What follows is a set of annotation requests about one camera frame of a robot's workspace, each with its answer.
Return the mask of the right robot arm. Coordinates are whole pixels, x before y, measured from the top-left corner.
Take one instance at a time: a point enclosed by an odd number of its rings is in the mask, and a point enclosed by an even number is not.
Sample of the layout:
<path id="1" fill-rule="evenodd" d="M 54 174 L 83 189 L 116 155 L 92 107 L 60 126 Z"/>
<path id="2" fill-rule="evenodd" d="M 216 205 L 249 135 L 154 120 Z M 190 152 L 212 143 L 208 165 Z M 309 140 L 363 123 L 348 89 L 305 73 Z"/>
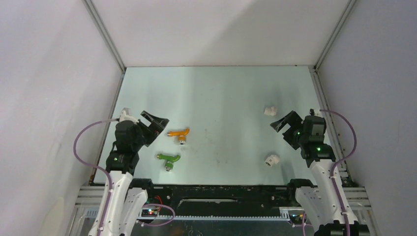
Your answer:
<path id="1" fill-rule="evenodd" d="M 326 120 L 310 110 L 301 118 L 295 111 L 270 124 L 279 132 L 285 125 L 283 139 L 294 150 L 300 149 L 316 184 L 308 179 L 292 179 L 287 185 L 286 199 L 300 205 L 316 236 L 369 236 L 369 228 L 353 213 L 343 191 L 333 148 L 325 144 Z"/>

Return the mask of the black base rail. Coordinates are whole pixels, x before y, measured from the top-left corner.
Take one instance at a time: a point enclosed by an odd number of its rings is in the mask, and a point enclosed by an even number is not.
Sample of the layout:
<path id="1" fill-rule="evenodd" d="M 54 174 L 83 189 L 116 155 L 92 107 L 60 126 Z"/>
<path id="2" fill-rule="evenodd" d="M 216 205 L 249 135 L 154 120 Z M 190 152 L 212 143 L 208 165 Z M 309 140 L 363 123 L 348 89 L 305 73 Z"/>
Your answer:
<path id="1" fill-rule="evenodd" d="M 172 185 L 147 187 L 149 203 L 185 216 L 279 216 L 300 208 L 295 190 L 285 185 Z"/>

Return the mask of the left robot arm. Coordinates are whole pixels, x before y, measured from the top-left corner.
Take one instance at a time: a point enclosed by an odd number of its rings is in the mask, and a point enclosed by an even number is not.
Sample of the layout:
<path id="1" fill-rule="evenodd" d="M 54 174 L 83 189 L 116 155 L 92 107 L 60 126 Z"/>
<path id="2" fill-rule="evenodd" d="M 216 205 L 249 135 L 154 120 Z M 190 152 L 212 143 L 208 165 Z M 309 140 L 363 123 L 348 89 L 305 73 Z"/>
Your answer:
<path id="1" fill-rule="evenodd" d="M 115 141 L 106 159 L 105 189 L 98 216 L 89 231 L 90 236 L 128 236 L 135 226 L 143 205 L 155 200 L 155 191 L 148 186 L 132 187 L 139 150 L 150 146 L 164 131 L 169 120 L 151 115 L 141 116 L 150 122 L 144 124 L 134 118 L 129 109 L 123 109 L 115 126 Z"/>

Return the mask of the green water faucet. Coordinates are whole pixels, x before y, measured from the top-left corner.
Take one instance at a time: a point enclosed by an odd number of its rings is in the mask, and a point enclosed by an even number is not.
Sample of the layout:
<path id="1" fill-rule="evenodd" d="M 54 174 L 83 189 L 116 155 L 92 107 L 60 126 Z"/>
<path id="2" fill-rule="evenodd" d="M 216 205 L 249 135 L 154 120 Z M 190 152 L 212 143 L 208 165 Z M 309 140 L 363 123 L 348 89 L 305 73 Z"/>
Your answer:
<path id="1" fill-rule="evenodd" d="M 165 171 L 171 172 L 172 169 L 174 168 L 174 163 L 179 161 L 181 156 L 180 155 L 171 156 L 171 155 L 165 155 L 165 154 L 159 153 L 157 155 L 157 158 L 159 160 L 165 160 L 165 164 L 164 164 Z"/>

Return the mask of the white pipe elbow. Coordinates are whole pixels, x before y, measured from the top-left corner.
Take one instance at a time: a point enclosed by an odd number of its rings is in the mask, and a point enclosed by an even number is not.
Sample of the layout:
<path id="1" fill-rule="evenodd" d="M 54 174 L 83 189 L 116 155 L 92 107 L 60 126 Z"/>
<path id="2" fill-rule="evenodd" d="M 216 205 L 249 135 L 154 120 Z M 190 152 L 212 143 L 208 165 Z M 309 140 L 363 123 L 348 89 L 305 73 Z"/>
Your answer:
<path id="1" fill-rule="evenodd" d="M 278 164 L 280 161 L 280 157 L 276 154 L 271 154 L 265 159 L 265 164 L 269 167 Z"/>

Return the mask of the far white pipe elbow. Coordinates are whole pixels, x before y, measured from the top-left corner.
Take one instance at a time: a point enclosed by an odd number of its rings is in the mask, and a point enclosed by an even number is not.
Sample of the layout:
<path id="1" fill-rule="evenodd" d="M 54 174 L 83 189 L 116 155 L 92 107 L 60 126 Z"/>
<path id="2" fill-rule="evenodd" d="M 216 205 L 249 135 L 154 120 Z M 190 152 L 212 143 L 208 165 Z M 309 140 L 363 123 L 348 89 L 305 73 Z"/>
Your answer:
<path id="1" fill-rule="evenodd" d="M 264 115 L 267 116 L 275 116 L 277 114 L 277 108 L 272 106 L 272 107 L 266 107 L 264 110 Z"/>

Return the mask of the orange water faucet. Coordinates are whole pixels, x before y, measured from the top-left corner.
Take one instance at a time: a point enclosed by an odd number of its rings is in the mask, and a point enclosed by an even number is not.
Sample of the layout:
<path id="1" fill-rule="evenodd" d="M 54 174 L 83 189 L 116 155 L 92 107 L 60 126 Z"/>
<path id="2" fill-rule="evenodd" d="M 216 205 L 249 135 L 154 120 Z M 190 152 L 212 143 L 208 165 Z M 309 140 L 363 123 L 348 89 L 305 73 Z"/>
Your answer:
<path id="1" fill-rule="evenodd" d="M 180 145 L 186 144 L 186 136 L 189 134 L 190 129 L 186 128 L 185 130 L 180 131 L 169 131 L 167 133 L 168 137 L 176 137 Z"/>

